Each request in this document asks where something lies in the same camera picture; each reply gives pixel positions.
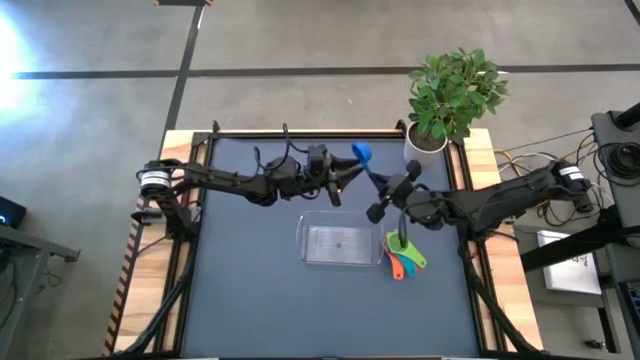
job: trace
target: potted plant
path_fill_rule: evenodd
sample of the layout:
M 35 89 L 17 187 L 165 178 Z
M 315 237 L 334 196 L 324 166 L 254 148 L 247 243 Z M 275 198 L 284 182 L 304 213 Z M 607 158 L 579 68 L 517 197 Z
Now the potted plant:
M 405 161 L 418 160 L 428 165 L 444 149 L 451 137 L 469 136 L 473 119 L 504 100 L 507 81 L 498 80 L 497 66 L 477 49 L 451 52 L 440 57 L 428 56 L 420 70 L 409 77 L 411 94 L 404 146 Z

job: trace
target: green leaves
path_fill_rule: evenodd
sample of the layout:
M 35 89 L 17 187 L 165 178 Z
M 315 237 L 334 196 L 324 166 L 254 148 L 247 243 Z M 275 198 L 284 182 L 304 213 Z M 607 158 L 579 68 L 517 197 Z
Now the green leaves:
M 445 136 L 445 128 L 444 123 L 442 121 L 437 121 L 433 125 L 433 129 L 431 129 L 431 134 L 436 139 L 442 139 Z
M 484 51 L 482 49 L 473 51 L 473 67 L 475 69 L 480 68 L 484 64 Z
M 418 123 L 418 134 L 424 135 L 424 133 L 427 131 L 427 127 L 428 126 L 429 126 L 429 123 L 419 122 Z
M 449 81 L 454 84 L 462 84 L 464 82 L 464 78 L 460 74 L 453 74 L 449 76 Z
M 418 81 L 420 78 L 423 78 L 426 74 L 421 70 L 414 70 L 409 73 L 409 79 L 413 81 Z
M 421 69 L 409 74 L 409 119 L 417 122 L 423 136 L 468 136 L 471 122 L 487 110 L 495 114 L 508 95 L 507 81 L 499 80 L 497 66 L 486 60 L 482 49 L 458 50 L 428 56 Z
M 431 80 L 431 84 L 430 84 L 430 85 L 431 85 L 431 89 L 436 90 L 436 89 L 438 88 L 438 85 L 439 85 L 439 84 L 440 84 L 440 78 L 439 78 L 439 77 L 437 77 L 437 76 L 436 76 L 436 77 L 434 77 L 434 78 Z
M 433 70 L 438 69 L 438 58 L 437 57 L 429 56 L 428 61 L 429 61 L 429 66 L 431 66 L 431 69 L 433 69 Z
M 484 105 L 485 103 L 484 96 L 477 91 L 470 92 L 469 99 L 478 105 Z

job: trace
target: wooden table frame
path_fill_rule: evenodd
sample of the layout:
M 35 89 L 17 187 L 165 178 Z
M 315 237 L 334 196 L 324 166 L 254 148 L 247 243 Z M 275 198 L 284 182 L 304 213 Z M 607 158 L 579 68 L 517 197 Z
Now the wooden table frame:
M 281 130 L 233 130 L 215 129 L 217 137 L 230 138 L 283 138 Z M 289 130 L 292 139 L 301 138 L 404 138 L 402 130 L 366 129 L 366 130 Z M 211 131 L 174 130 L 164 139 L 160 158 L 176 158 L 183 162 L 198 161 L 209 163 L 213 156 L 214 141 Z M 447 173 L 452 188 L 483 188 L 500 182 L 489 133 L 486 129 L 472 129 L 471 136 L 465 139 L 464 146 L 451 144 L 444 152 Z M 182 204 L 201 204 L 206 191 L 193 190 L 181 196 Z M 149 206 L 139 198 L 136 209 Z M 510 225 L 502 225 L 501 232 L 513 234 Z M 125 260 L 116 289 L 103 356 L 114 351 L 126 349 L 148 324 L 158 309 L 170 287 L 175 284 L 177 275 L 184 268 L 187 254 L 196 251 L 197 242 L 177 243 L 163 241 L 145 251 L 136 259 L 139 248 L 150 244 L 164 235 L 164 223 L 141 226 L 133 221 L 127 240 Z M 503 311 L 525 339 L 537 348 L 542 342 L 529 297 L 526 279 L 517 244 L 512 239 L 493 236 L 486 246 L 476 247 L 469 242 L 469 250 L 477 254 L 473 260 L 476 272 L 482 277 L 490 293 L 497 298 Z M 482 300 L 469 288 L 476 338 L 481 354 L 487 350 L 513 351 L 513 345 L 505 339 L 502 331 L 491 318 Z M 179 299 L 161 327 L 158 336 L 148 347 L 148 352 L 158 352 L 161 356 L 180 355 L 186 321 L 186 308 L 189 291 Z

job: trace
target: clear plastic container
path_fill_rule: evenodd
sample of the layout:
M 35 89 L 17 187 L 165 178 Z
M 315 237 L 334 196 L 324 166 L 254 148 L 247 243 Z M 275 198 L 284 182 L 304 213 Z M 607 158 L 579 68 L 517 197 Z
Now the clear plastic container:
M 315 264 L 378 265 L 383 237 L 382 224 L 365 213 L 305 211 L 297 229 L 300 259 Z

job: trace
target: wooden board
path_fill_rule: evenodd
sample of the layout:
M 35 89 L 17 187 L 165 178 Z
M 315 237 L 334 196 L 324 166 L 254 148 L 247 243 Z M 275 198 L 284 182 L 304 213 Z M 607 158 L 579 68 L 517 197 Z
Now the wooden board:
M 377 129 L 371 131 L 375 133 L 389 133 L 396 130 Z M 161 158 L 176 158 L 183 162 L 188 161 L 194 132 L 200 131 L 168 131 L 163 143 Z M 257 135 L 265 132 L 280 133 L 281 130 L 221 131 L 222 134 L 246 135 Z M 293 134 L 296 130 L 289 130 L 289 132 Z M 471 137 L 465 141 L 465 148 L 475 189 L 500 182 L 488 130 L 472 129 Z M 454 170 L 456 171 L 456 182 L 457 184 L 463 184 L 460 162 L 455 150 L 452 155 Z M 139 199 L 137 206 L 141 207 L 142 205 L 143 201 Z M 511 226 L 505 225 L 500 228 L 500 231 L 509 234 L 513 233 Z M 123 273 L 116 291 L 114 311 L 109 319 L 103 350 L 104 355 L 108 355 L 114 350 L 124 350 L 135 341 L 140 331 L 149 323 L 149 320 L 153 317 L 160 305 L 169 266 L 171 242 L 164 241 L 159 243 L 145 251 L 138 259 L 135 259 L 133 254 L 136 253 L 139 247 L 145 246 L 158 239 L 163 234 L 164 224 L 146 227 L 139 227 L 137 224 L 134 224 L 132 227 L 127 245 L 127 254 L 125 255 L 125 263 L 123 265 Z M 494 236 L 487 242 L 487 251 L 498 303 L 523 336 L 532 345 L 541 349 L 542 341 L 533 312 L 524 271 L 520 263 L 517 244 L 511 239 Z M 476 270 L 480 273 L 479 265 L 476 267 Z M 172 339 L 175 334 L 176 313 L 177 305 L 172 309 L 168 321 L 168 331 L 165 337 L 165 340 L 168 340 L 165 341 L 165 348 L 167 349 L 170 344 L 172 344 Z M 481 306 L 481 316 L 488 348 L 495 349 L 496 342 L 492 330 L 492 321 L 484 305 Z M 514 350 L 510 343 L 508 346 L 510 350 Z
M 489 130 L 471 129 L 471 136 L 465 139 L 465 150 L 474 189 L 482 189 L 501 182 Z M 513 235 L 511 225 L 503 224 L 498 230 Z M 518 245 L 513 239 L 496 235 L 489 238 L 486 247 L 498 304 L 524 338 L 534 347 L 542 349 L 542 339 L 520 262 Z M 485 333 L 487 333 L 487 329 L 491 329 L 491 318 L 486 309 L 482 309 L 481 313 Z M 509 351 L 515 351 L 508 339 L 507 348 Z

